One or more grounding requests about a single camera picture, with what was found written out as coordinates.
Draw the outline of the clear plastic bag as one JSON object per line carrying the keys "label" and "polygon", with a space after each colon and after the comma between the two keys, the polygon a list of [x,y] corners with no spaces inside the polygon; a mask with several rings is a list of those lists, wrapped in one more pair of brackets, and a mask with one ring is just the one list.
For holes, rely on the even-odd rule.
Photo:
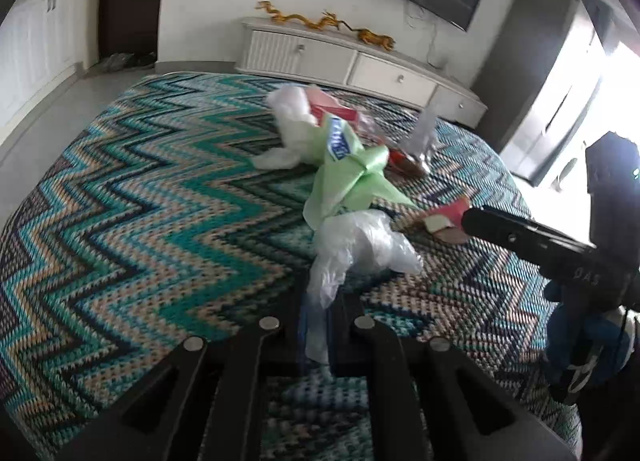
{"label": "clear plastic bag", "polygon": [[392,228],[392,219],[379,210],[363,210],[331,216],[314,234],[316,257],[306,290],[308,308],[307,358],[329,363],[326,314],[344,285],[347,274],[373,275],[389,269],[417,275],[423,259],[408,238]]}

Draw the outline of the red pink snack wrapper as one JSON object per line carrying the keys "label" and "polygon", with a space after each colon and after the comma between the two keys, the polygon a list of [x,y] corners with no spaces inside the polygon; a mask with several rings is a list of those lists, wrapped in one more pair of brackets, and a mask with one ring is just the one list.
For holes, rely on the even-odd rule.
{"label": "red pink snack wrapper", "polygon": [[472,208],[471,200],[461,196],[456,201],[423,211],[413,218],[410,229],[422,229],[435,239],[448,244],[462,244],[470,240],[462,227],[462,216]]}

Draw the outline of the green plastic wrapper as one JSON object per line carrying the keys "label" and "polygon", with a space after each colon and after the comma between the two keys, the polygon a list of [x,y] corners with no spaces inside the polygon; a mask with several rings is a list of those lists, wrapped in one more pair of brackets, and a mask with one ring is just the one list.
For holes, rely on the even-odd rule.
{"label": "green plastic wrapper", "polygon": [[416,205],[384,174],[390,149],[364,147],[352,127],[335,114],[325,114],[319,133],[322,163],[303,215],[311,229],[338,212],[368,210],[376,199]]}

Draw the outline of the red white wrapper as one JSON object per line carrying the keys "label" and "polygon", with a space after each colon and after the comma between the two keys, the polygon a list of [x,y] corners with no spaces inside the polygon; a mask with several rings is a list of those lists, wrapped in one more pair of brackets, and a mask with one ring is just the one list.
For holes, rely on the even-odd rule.
{"label": "red white wrapper", "polygon": [[317,86],[307,86],[305,88],[307,102],[310,113],[317,119],[319,124],[325,114],[333,114],[346,121],[353,129],[356,129],[359,122],[359,111],[352,107],[342,105],[336,98],[322,91]]}

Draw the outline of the zigzag patterned blanket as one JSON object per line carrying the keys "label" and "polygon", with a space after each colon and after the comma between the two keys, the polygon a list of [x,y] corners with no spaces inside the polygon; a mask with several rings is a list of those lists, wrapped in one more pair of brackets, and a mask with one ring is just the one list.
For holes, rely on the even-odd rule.
{"label": "zigzag patterned blanket", "polygon": [[[51,460],[190,334],[224,340],[265,316],[312,260],[314,169],[261,171],[277,146],[276,79],[169,73],[110,103],[1,234],[1,403]],[[424,268],[358,278],[403,337],[443,335],[570,448],[580,424],[540,370],[552,307],[536,267],[480,240],[410,233]]]}

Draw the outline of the grey double-door refrigerator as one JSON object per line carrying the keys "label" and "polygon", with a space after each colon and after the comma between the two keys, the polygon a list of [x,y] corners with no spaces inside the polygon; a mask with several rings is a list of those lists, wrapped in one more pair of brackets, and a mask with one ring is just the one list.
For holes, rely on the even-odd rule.
{"label": "grey double-door refrigerator", "polygon": [[509,171],[537,186],[596,92],[612,10],[601,0],[513,0],[477,73],[487,110],[476,132]]}

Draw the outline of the white TV cabinet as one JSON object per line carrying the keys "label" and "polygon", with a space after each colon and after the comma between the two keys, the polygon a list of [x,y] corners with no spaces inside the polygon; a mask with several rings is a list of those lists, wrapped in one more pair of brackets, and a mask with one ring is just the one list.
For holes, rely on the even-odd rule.
{"label": "white TV cabinet", "polygon": [[386,52],[335,31],[245,18],[239,72],[344,88],[405,107],[430,106],[474,129],[487,107],[469,88],[398,52]]}

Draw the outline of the golden tiger figurine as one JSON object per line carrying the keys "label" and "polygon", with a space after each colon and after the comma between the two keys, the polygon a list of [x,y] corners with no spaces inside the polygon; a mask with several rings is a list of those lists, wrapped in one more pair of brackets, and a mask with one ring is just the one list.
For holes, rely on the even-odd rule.
{"label": "golden tiger figurine", "polygon": [[381,47],[388,52],[393,51],[395,48],[395,40],[391,36],[386,36],[386,34],[374,33],[366,28],[356,29],[355,33],[357,39],[363,44]]}

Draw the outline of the golden dragon figurine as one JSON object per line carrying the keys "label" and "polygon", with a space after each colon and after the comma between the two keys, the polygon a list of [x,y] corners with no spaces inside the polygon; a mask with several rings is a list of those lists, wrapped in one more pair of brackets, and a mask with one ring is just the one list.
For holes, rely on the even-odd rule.
{"label": "golden dragon figurine", "polygon": [[341,21],[334,13],[324,13],[318,20],[311,20],[302,14],[285,14],[277,9],[270,1],[258,1],[255,10],[263,10],[268,14],[270,20],[276,24],[287,24],[288,22],[298,22],[305,28],[323,31],[327,28],[340,30]]}

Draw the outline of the white wall cupboard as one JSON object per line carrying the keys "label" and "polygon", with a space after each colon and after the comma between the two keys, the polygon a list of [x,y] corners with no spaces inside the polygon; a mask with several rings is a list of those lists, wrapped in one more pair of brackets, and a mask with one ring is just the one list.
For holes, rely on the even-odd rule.
{"label": "white wall cupboard", "polygon": [[76,62],[76,0],[28,0],[1,25],[1,123]]}

